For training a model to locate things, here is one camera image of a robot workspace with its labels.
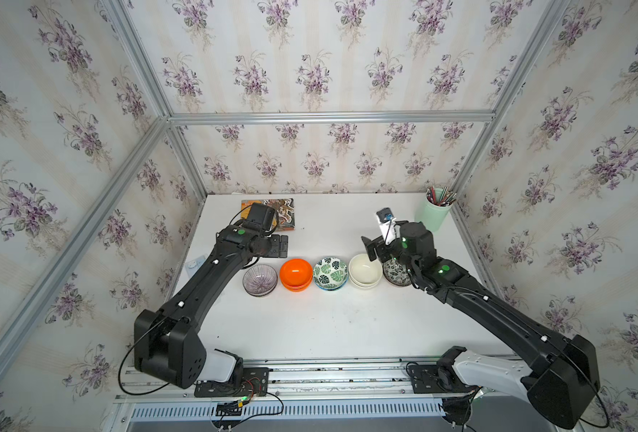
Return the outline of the black white patterned bowl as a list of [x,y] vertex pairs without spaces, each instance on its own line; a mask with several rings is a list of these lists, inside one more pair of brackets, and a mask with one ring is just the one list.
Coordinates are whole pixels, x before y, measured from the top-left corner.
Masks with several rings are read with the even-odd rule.
[[391,258],[383,264],[383,276],[395,286],[405,287],[412,284],[406,266],[395,258]]

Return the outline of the orange plastic bowl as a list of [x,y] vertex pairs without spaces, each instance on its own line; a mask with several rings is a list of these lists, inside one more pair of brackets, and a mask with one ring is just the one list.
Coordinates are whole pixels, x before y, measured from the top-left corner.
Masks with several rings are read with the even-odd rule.
[[304,259],[294,258],[286,261],[279,272],[281,284],[299,285],[313,282],[313,266]]
[[302,292],[305,289],[307,289],[311,284],[312,284],[312,281],[310,280],[306,284],[291,285],[291,284],[283,283],[283,286],[284,288],[288,289],[291,292]]

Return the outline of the pink striped bowl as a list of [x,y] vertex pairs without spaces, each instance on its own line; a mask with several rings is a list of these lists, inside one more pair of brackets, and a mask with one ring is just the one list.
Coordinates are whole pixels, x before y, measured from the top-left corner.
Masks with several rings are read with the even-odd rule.
[[242,278],[242,286],[246,293],[254,297],[264,297],[277,287],[278,275],[275,268],[269,265],[257,265],[247,270]]

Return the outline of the green leaf bowl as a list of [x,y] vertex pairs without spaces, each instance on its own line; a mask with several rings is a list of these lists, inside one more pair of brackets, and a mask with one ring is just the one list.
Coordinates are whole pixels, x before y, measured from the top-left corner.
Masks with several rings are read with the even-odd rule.
[[315,284],[342,284],[348,278],[348,265],[338,257],[324,257],[313,266]]

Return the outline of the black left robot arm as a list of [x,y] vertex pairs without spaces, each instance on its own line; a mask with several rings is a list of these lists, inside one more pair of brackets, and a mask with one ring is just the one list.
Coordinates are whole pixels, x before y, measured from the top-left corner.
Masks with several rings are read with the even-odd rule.
[[187,389],[197,380],[227,382],[237,356],[205,348],[199,336],[205,316],[228,282],[257,258],[286,258],[288,239],[279,235],[277,211],[263,203],[218,231],[212,251],[184,287],[156,311],[134,322],[134,368]]

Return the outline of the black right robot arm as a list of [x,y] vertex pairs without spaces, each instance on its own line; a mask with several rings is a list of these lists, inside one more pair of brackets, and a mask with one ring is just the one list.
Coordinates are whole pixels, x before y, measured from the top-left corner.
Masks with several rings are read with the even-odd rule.
[[594,345],[529,318],[464,267],[439,256],[433,235],[423,223],[399,221],[390,208],[377,211],[376,219],[380,236],[362,239],[370,260],[403,265],[413,288],[467,315],[518,356],[512,361],[461,346],[449,348],[434,365],[434,382],[444,392],[463,396],[446,408],[446,421],[463,425],[471,416],[473,399],[487,388],[529,403],[559,428],[574,428],[599,398]]

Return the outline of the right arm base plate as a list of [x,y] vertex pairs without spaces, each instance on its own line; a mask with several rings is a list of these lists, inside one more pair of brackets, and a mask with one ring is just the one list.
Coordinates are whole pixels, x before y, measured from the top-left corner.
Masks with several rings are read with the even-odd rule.
[[405,372],[415,394],[470,393],[476,386],[463,383],[452,368],[439,365],[419,365],[408,362]]

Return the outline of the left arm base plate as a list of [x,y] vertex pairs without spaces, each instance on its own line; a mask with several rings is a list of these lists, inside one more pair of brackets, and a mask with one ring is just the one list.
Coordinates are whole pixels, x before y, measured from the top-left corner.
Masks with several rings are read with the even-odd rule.
[[269,384],[268,367],[244,367],[225,383],[201,381],[196,384],[196,398],[265,396]]

